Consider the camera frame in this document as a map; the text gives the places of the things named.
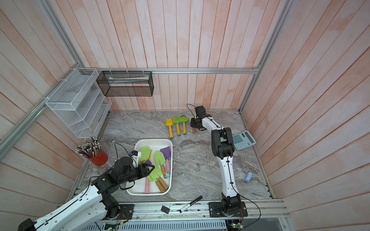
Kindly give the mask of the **green shovel orange handle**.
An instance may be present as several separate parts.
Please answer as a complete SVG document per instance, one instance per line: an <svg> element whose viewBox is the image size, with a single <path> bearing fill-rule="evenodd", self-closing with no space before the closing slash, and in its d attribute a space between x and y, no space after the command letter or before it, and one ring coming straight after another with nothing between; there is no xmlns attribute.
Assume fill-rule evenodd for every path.
<svg viewBox="0 0 370 231"><path fill-rule="evenodd" d="M185 115L180 116L180 122L183 123L183 134L187 135L187 126L186 123L188 122L188 117Z"/></svg>

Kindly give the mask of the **white plastic storage box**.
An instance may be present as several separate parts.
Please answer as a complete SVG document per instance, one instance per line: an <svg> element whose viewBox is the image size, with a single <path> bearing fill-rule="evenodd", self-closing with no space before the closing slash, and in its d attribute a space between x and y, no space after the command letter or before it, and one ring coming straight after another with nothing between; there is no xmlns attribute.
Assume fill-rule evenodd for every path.
<svg viewBox="0 0 370 231"><path fill-rule="evenodd" d="M173 154L172 142L168 139L143 139L136 143L134 150L140 151L140 149L143 146L148 146L152 150L149 160L154 166L156 166L156 164L153 160L153 156L156 151L160 151L160 149L169 146L171 148L171 153ZM161 193L157 185L154 182L150 182L150 194L145 194L145 179L146 179L145 177L145 178L127 183L125 187L127 188L128 194L136 195L136 196L157 196L157 195L167 194L172 186L172 155L171 155L171 158L169 159L169 163L171 167L170 177L165 179L163 175L161 176L169 187L169 189L165 193Z"/></svg>

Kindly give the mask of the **green shovel yellow handle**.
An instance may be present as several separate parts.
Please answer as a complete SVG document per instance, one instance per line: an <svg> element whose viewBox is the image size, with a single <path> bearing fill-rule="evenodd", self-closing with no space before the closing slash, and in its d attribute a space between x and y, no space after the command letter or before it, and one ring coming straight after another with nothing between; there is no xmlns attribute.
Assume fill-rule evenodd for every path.
<svg viewBox="0 0 370 231"><path fill-rule="evenodd" d="M174 116L172 118L172 122L176 125L176 132L177 132L177 136L181 136L181 131L180 131L180 127L179 127L179 124L180 124L180 118L177 117L177 116Z"/></svg>

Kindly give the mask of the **yellow square shovel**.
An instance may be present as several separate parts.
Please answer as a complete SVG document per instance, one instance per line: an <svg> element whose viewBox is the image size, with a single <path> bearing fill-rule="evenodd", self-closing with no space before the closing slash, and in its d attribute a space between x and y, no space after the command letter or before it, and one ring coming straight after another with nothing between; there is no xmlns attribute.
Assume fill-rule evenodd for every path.
<svg viewBox="0 0 370 231"><path fill-rule="evenodd" d="M165 125L168 126L170 139L173 139L174 136L173 136L173 131L172 131L172 125L173 125L172 119L171 118L166 119Z"/></svg>

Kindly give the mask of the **green shovel wooden handle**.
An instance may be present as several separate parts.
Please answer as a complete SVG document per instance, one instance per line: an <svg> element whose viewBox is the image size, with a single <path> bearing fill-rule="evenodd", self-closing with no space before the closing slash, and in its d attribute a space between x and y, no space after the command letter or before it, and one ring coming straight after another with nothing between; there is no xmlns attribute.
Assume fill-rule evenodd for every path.
<svg viewBox="0 0 370 231"><path fill-rule="evenodd" d="M192 127L192 133L193 133L193 134L196 134L196 128L193 128L193 127Z"/></svg>

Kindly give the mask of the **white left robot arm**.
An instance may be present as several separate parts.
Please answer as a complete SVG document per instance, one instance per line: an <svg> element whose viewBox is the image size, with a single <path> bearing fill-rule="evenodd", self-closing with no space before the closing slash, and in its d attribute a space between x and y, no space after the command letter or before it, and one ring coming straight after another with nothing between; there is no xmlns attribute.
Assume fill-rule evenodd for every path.
<svg viewBox="0 0 370 231"><path fill-rule="evenodd" d="M106 172L97 176L80 194L37 220L24 220L18 230L65 231L67 226L76 230L103 218L118 219L120 205L112 194L124 183L146 178L154 169L154 165L147 163L135 167L130 157L122 157Z"/></svg>

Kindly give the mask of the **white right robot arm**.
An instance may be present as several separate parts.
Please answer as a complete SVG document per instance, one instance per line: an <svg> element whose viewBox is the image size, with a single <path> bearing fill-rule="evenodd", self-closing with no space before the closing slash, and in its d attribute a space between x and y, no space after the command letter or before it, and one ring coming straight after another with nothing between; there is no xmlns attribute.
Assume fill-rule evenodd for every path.
<svg viewBox="0 0 370 231"><path fill-rule="evenodd" d="M190 125L192 128L210 132L212 152L220 165L223 186L222 212L225 215L233 215L241 210L242 202L233 171L235 146L232 131L230 128L218 124L203 106L195 107L195 115L191 119Z"/></svg>

